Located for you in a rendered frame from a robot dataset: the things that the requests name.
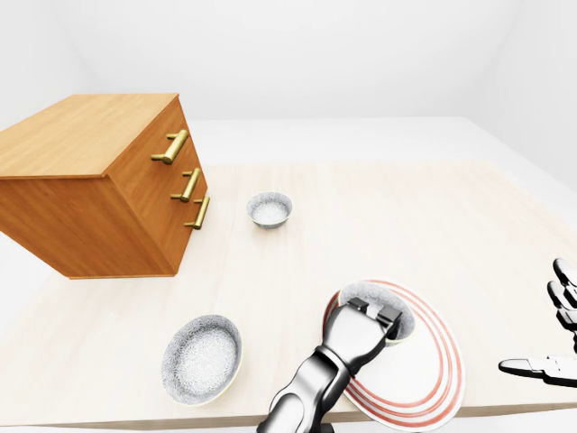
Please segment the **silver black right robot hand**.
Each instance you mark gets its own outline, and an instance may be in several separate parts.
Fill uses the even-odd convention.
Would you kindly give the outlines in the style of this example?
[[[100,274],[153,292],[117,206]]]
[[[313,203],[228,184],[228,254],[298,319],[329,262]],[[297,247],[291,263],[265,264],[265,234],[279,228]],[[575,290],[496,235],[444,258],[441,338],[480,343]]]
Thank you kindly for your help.
[[[547,292],[557,308],[558,321],[573,333],[573,351],[577,354],[577,270],[562,258],[554,259],[553,268],[558,281],[549,281]],[[577,388],[577,358],[549,355],[546,358],[506,359],[499,363],[499,369],[551,385]]]

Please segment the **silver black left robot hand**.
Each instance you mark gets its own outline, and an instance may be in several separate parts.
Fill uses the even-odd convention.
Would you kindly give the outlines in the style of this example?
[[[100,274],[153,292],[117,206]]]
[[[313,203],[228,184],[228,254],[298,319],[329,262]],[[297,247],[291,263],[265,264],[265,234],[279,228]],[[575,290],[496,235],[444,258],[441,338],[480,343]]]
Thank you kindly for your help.
[[[322,346],[335,354],[354,377],[400,334],[403,311],[384,305],[373,318],[370,303],[358,297],[336,308],[325,323]]]

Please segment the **patterned grey bowl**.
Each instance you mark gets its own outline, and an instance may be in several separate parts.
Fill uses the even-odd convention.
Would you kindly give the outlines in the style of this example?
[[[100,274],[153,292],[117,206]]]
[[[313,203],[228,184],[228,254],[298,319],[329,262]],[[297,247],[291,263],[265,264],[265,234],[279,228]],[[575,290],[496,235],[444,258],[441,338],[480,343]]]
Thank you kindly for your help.
[[[169,341],[161,361],[161,381],[175,402],[200,406],[232,384],[243,359],[235,324],[219,315],[195,318]]]
[[[274,229],[287,222],[292,212],[292,202],[282,193],[266,191],[252,197],[246,210],[255,225]]]
[[[339,294],[339,304],[358,298],[369,304],[366,315],[376,319],[384,307],[392,307],[401,312],[398,332],[389,341],[392,345],[405,342],[415,330],[416,320],[406,301],[388,289],[383,283],[357,281],[345,286]]]

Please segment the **white plate with red rings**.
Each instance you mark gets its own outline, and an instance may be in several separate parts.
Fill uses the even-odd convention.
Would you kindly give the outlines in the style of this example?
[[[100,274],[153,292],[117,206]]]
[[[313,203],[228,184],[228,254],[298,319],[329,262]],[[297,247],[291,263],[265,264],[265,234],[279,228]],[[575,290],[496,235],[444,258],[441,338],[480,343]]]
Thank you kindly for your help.
[[[417,292],[368,280],[375,294],[395,294],[410,309],[412,332],[387,346],[350,380],[343,392],[380,424],[408,433],[442,427],[461,407],[465,366],[456,338],[441,315]]]

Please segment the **wooden drawer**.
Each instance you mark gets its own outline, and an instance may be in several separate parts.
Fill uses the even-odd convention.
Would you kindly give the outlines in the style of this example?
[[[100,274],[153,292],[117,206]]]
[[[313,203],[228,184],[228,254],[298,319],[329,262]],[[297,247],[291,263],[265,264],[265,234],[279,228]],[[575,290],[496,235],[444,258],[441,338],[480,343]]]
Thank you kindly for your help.
[[[151,158],[153,154],[166,152],[173,144],[169,134],[187,129],[179,99],[174,97],[107,169],[107,174],[141,217],[149,217],[154,211],[165,214],[168,206],[177,205],[178,201],[170,196],[183,192],[188,178],[182,173],[198,166],[191,137],[183,143],[171,164]]]
[[[187,139],[171,165],[146,160],[138,169],[133,198],[143,222],[162,251],[174,259],[186,249],[192,232],[187,222],[195,219],[206,193],[205,176],[199,174],[188,202],[173,198],[188,188],[194,170],[201,168],[194,144]]]
[[[176,274],[179,270],[188,239],[193,231],[192,227],[186,227],[184,224],[194,221],[200,208],[200,205],[195,204],[193,200],[202,199],[207,192],[206,180],[201,170],[189,202],[171,199],[171,194],[181,193],[188,183],[188,178],[183,177],[182,172],[168,176],[168,183],[156,197],[151,213],[152,234],[169,264],[169,273],[172,274]]]

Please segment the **wooden cabinet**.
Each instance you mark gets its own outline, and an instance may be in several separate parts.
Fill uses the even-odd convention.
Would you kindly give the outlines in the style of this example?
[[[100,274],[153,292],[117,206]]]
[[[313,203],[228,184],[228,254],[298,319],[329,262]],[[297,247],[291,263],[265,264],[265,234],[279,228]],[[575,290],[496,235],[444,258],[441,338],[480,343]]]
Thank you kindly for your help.
[[[172,276],[107,174],[175,94],[73,95],[0,132],[0,232],[70,278]]]

